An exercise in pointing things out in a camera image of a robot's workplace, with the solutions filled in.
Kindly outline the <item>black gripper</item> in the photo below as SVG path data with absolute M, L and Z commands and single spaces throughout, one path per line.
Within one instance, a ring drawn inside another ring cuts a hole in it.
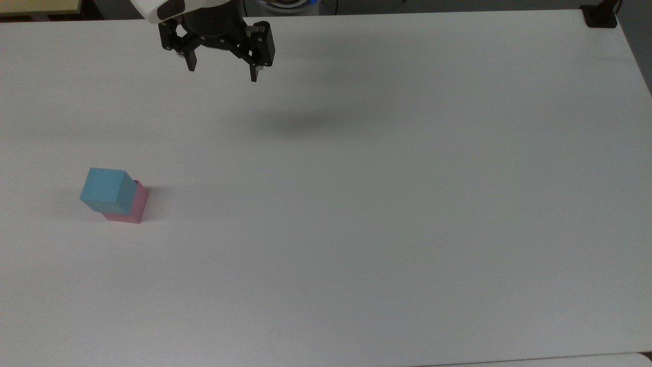
M 177 33 L 179 26 L 185 30 L 182 36 Z M 241 54 L 252 82 L 274 63 L 276 49 L 270 23 L 247 25 L 242 1 L 177 1 L 176 20 L 159 23 L 158 30 L 163 49 L 184 58 L 190 72 L 196 69 L 195 50 L 199 46 Z

